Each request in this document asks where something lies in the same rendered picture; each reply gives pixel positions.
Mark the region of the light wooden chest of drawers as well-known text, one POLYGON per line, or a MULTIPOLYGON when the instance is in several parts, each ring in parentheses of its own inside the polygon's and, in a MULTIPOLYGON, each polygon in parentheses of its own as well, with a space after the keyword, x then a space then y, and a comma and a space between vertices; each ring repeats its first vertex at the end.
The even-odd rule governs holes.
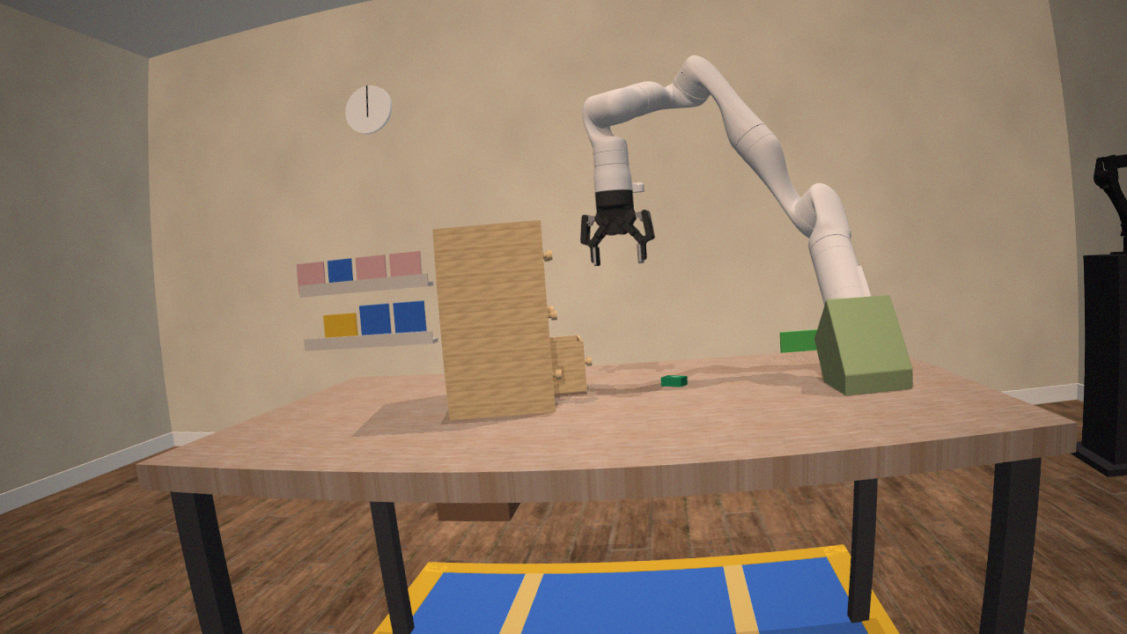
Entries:
POLYGON ((541 220, 433 229, 449 420, 556 412, 541 220))

